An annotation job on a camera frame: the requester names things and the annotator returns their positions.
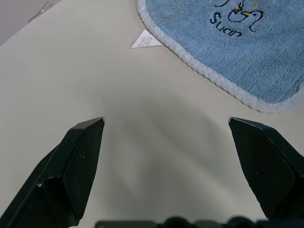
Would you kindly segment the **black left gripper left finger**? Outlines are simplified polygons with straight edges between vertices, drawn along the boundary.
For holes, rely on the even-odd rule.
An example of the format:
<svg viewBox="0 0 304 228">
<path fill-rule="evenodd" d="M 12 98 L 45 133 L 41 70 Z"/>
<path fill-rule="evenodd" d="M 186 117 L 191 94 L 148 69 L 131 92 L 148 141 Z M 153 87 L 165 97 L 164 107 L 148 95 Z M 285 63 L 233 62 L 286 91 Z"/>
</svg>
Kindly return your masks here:
<svg viewBox="0 0 304 228">
<path fill-rule="evenodd" d="M 82 219 L 105 121 L 78 123 L 35 167 L 0 218 L 2 228 L 69 228 Z"/>
</svg>

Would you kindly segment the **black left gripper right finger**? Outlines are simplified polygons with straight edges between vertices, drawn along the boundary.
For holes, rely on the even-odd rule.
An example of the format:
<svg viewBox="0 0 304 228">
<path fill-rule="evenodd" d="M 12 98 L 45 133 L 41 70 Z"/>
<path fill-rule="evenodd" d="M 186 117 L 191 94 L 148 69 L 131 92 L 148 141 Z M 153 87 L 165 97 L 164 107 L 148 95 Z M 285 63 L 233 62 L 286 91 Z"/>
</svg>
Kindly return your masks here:
<svg viewBox="0 0 304 228">
<path fill-rule="evenodd" d="M 268 219 L 304 218 L 304 157 L 274 128 L 228 121 L 243 174 Z"/>
</svg>

